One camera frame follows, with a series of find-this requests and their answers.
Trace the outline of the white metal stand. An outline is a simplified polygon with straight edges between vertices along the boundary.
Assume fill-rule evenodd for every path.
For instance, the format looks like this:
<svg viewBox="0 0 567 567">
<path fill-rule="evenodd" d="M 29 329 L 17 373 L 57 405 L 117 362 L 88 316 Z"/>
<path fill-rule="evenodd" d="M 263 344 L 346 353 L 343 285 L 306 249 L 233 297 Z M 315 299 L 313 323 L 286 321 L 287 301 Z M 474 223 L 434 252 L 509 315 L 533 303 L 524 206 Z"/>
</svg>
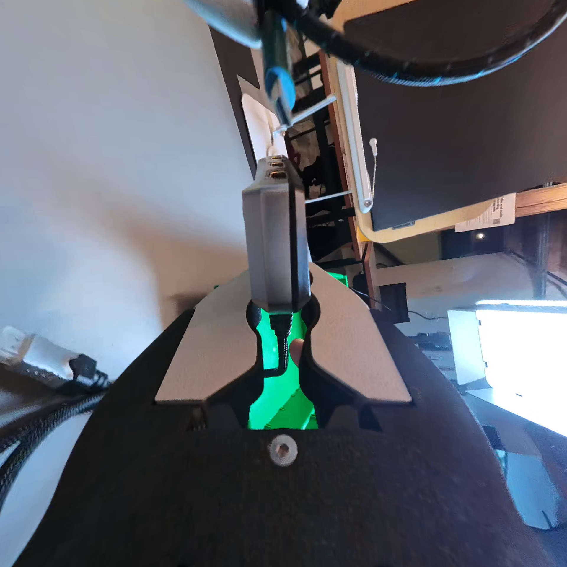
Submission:
<svg viewBox="0 0 567 567">
<path fill-rule="evenodd" d="M 348 187 L 357 195 L 361 213 L 369 213 L 374 204 L 375 172 L 367 169 L 365 145 L 358 116 L 358 93 L 354 68 L 338 60 L 327 63 L 331 90 L 336 94 L 333 109 L 337 110 L 339 134 L 344 140 L 342 149 L 347 170 Z M 252 154 L 257 163 L 267 155 L 285 153 L 280 122 L 264 103 L 266 96 L 242 77 L 237 77 L 242 90 L 242 107 L 250 135 Z"/>
</svg>

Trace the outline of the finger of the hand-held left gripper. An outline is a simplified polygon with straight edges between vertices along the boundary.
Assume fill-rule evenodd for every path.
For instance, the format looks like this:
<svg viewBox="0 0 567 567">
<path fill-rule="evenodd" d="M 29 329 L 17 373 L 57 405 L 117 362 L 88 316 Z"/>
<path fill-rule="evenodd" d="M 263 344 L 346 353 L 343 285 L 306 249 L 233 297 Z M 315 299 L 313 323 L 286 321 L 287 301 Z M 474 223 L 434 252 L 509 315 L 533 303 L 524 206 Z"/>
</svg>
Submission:
<svg viewBox="0 0 567 567">
<path fill-rule="evenodd" d="M 184 1 L 217 32 L 248 48 L 260 48 L 256 1 Z"/>
</svg>

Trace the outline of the black silver adapter hub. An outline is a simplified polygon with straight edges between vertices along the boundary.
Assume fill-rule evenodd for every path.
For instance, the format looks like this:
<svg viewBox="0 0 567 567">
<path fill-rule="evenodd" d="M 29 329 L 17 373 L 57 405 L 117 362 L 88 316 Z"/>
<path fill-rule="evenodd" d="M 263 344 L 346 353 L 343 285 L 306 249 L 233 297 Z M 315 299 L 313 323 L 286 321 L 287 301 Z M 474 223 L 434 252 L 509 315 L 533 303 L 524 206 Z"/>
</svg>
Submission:
<svg viewBox="0 0 567 567">
<path fill-rule="evenodd" d="M 306 199 L 287 156 L 259 160 L 242 205 L 252 302 L 269 314 L 299 312 L 311 296 Z"/>
</svg>

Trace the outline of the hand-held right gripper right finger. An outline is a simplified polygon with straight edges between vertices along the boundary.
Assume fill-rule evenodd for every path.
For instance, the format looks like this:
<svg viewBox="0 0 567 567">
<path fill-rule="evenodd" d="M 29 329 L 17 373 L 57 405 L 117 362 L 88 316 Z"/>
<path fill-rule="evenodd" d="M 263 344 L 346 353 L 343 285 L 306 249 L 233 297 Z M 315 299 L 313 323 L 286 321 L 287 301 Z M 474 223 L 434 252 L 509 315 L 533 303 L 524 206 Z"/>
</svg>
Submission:
<svg viewBox="0 0 567 567">
<path fill-rule="evenodd" d="M 370 308 L 349 287 L 309 263 L 311 300 L 302 310 L 317 370 L 378 403 L 412 401 Z"/>
</svg>

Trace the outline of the green plastic bin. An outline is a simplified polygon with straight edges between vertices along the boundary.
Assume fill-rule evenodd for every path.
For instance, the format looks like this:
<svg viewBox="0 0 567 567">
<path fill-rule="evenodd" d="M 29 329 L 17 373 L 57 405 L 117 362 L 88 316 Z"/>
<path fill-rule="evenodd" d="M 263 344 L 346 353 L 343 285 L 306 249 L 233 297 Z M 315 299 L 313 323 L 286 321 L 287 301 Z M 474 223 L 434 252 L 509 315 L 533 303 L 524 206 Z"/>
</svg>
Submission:
<svg viewBox="0 0 567 567">
<path fill-rule="evenodd" d="M 264 367 L 270 370 L 279 363 L 277 337 L 271 329 L 268 313 L 260 312 L 257 330 Z M 264 380 L 261 396 L 250 407 L 248 427 L 254 430 L 317 429 L 313 403 L 301 392 L 299 369 L 291 358 L 284 374 Z"/>
</svg>

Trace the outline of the bright white light panel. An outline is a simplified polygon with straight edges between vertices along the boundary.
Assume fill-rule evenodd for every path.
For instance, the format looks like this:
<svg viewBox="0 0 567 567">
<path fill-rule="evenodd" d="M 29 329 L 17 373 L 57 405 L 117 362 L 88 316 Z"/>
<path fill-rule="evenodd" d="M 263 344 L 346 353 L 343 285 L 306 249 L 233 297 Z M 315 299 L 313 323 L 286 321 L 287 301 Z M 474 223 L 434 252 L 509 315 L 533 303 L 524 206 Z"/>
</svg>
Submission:
<svg viewBox="0 0 567 567">
<path fill-rule="evenodd" d="M 566 301 L 483 300 L 447 317 L 457 383 L 566 436 Z"/>
</svg>

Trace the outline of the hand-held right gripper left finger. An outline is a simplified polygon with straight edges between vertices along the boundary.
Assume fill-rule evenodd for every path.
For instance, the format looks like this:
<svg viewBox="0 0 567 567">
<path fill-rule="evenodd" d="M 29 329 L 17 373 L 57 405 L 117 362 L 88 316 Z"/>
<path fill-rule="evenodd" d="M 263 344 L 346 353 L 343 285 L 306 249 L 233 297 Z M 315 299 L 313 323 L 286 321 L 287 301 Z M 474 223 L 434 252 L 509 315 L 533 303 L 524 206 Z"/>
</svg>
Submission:
<svg viewBox="0 0 567 567">
<path fill-rule="evenodd" d="M 253 369 L 259 355 L 258 336 L 246 317 L 250 301 L 250 275 L 244 271 L 196 305 L 156 403 L 206 401 Z"/>
</svg>

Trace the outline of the white paper notice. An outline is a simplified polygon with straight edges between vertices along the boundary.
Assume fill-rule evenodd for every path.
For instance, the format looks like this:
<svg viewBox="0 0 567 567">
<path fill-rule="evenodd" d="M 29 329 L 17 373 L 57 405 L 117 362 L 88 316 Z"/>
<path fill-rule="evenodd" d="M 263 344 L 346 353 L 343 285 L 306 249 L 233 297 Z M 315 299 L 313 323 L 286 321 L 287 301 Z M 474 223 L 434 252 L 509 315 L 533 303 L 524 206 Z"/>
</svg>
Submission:
<svg viewBox="0 0 567 567">
<path fill-rule="evenodd" d="M 454 230 L 455 232 L 467 232 L 512 225 L 516 217 L 515 203 L 516 193 L 497 197 L 479 216 L 457 223 Z"/>
</svg>

